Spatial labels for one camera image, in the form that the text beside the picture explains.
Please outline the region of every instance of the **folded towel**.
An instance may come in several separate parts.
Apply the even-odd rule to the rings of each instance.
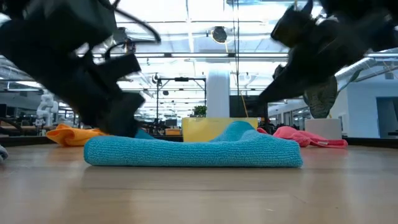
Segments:
[[[267,134],[267,132],[258,128],[259,133]],[[318,146],[318,147],[330,147],[330,148],[346,148],[348,146],[347,141],[344,139],[325,139],[317,134],[310,133],[308,131],[299,131],[289,126],[282,126],[276,130],[274,137],[294,140],[300,144],[300,147],[307,146]]]
[[[49,131],[47,137],[62,146],[84,146],[95,136],[104,136],[99,129],[71,128],[66,124],[59,124],[55,130]]]
[[[300,167],[294,141],[258,133],[237,121],[210,142],[168,142],[148,138],[98,136],[85,145],[85,161],[94,166],[156,167]]]
[[[5,148],[0,146],[0,163],[8,158],[8,152]]]

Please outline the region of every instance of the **desk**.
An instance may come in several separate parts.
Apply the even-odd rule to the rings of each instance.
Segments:
[[[4,129],[8,130],[16,130],[15,127],[13,126],[1,126]],[[21,126],[22,130],[24,131],[31,131],[31,130],[36,130],[36,126]],[[55,126],[44,126],[43,129],[47,131],[54,130],[56,127]]]
[[[302,149],[302,169],[90,167],[80,147],[8,151],[4,224],[396,223],[396,149]]]

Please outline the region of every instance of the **white robot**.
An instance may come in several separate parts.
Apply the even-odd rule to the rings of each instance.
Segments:
[[[52,126],[53,114],[58,113],[58,102],[54,101],[54,95],[47,90],[44,90],[41,99],[42,101],[36,111],[37,119],[35,121],[35,126]]]

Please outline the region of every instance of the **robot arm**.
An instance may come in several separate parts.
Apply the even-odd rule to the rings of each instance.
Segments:
[[[30,0],[1,0],[1,13],[4,13],[11,19],[22,19],[22,12],[29,2]]]
[[[43,118],[46,114],[47,111],[45,110],[45,108],[47,107],[48,103],[47,103],[47,95],[42,95],[41,99],[42,101],[40,102],[39,106],[37,107],[36,110],[36,115],[38,118]]]
[[[58,113],[58,102],[57,101],[53,101],[53,105],[51,107],[51,113]]]
[[[274,81],[260,94],[257,106],[250,107],[300,96],[310,87],[327,82],[344,66],[361,60],[369,49],[397,47],[394,18],[398,1],[367,1],[369,5],[363,6],[357,0],[322,0],[329,16],[338,13],[349,20],[326,19],[319,24],[311,15],[312,0],[301,11],[287,9],[271,38],[290,48],[289,60],[285,67],[277,67]],[[358,8],[351,14],[353,7]]]

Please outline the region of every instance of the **yellow box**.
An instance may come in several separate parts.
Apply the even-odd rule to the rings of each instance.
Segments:
[[[184,142],[208,142],[219,136],[234,121],[245,121],[258,127],[257,118],[183,118]]]
[[[166,129],[166,135],[181,135],[181,129]]]

